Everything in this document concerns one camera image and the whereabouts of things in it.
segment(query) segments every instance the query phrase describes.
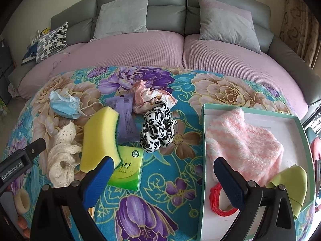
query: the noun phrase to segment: pillow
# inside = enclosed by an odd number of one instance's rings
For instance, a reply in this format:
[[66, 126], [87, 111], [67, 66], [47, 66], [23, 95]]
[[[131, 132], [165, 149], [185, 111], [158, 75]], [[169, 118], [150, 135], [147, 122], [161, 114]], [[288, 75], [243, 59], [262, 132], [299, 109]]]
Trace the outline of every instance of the pillow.
[[36, 52], [36, 63], [47, 59], [49, 56], [54, 55], [67, 48], [66, 32], [68, 28], [68, 22], [65, 22], [62, 26], [51, 31], [38, 40], [38, 48]]
[[116, 0], [101, 6], [91, 41], [124, 33], [147, 32], [148, 0]]
[[252, 14], [215, 0], [198, 0], [201, 15], [200, 40], [232, 43], [260, 53]]

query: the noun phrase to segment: purple package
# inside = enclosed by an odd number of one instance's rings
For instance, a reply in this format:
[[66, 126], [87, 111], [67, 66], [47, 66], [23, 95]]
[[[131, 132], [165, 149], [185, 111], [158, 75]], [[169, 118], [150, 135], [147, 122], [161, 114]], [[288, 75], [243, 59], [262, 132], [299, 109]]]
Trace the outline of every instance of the purple package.
[[132, 118], [134, 94], [116, 96], [105, 100], [106, 106], [119, 113], [117, 143], [138, 142], [140, 134]]

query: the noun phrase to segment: red ribbon roll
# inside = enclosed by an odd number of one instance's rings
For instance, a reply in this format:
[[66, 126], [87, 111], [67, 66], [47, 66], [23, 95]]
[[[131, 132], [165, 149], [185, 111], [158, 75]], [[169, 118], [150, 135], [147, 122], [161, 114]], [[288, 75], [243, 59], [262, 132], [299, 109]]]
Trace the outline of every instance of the red ribbon roll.
[[238, 211], [238, 209], [235, 207], [229, 211], [223, 211], [219, 209], [219, 194], [221, 190], [222, 190], [222, 185], [220, 183], [216, 184], [215, 187], [211, 188], [211, 194], [210, 194], [211, 209], [214, 213], [218, 214], [219, 216], [233, 215], [236, 211]]

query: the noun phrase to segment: screw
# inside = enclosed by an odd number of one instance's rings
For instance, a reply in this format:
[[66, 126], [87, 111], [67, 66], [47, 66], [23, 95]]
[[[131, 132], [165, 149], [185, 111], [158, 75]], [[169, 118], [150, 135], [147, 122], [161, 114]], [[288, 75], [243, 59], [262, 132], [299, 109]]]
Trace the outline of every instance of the screw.
[[79, 181], [79, 180], [74, 180], [73, 182], [71, 182], [71, 185], [72, 185], [73, 187], [78, 187], [79, 184], [80, 184], [80, 181]]
[[280, 190], [286, 190], [286, 188], [285, 188], [285, 186], [284, 186], [283, 184], [280, 184], [280, 185], [279, 185], [279, 189], [280, 189]]
[[249, 185], [251, 188], [255, 188], [255, 187], [256, 187], [256, 182], [253, 181], [253, 180], [250, 180], [250, 181], [248, 182], [248, 185]]
[[44, 185], [43, 187], [42, 187], [42, 190], [43, 191], [46, 191], [46, 190], [48, 190], [49, 189], [49, 185], [48, 184], [46, 184], [46, 185]]

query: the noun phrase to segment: blue surgical mask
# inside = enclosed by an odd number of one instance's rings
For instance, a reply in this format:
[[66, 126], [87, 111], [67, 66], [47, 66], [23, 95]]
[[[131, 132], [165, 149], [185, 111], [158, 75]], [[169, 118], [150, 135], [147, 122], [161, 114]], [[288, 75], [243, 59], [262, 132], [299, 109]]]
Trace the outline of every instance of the blue surgical mask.
[[92, 106], [95, 102], [86, 108], [80, 109], [80, 100], [78, 97], [71, 96], [68, 92], [65, 93], [65, 96], [59, 95], [56, 91], [52, 91], [49, 95], [50, 99], [50, 107], [52, 110], [60, 115], [61, 117], [70, 118], [70, 119], [77, 119], [81, 115], [89, 117], [88, 115], [84, 114], [83, 110]]

